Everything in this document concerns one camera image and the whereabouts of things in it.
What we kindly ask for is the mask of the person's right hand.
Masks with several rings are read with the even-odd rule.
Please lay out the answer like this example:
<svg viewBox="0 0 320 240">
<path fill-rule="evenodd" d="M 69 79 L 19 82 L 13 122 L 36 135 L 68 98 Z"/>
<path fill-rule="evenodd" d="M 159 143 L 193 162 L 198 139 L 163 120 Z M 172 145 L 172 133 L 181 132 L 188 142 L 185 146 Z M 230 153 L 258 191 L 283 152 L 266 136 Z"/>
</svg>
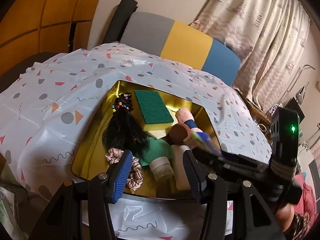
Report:
<svg viewBox="0 0 320 240">
<path fill-rule="evenodd" d="M 310 230 L 309 214 L 295 213 L 292 204 L 279 209 L 275 218 L 286 239 L 304 239 Z"/>
</svg>

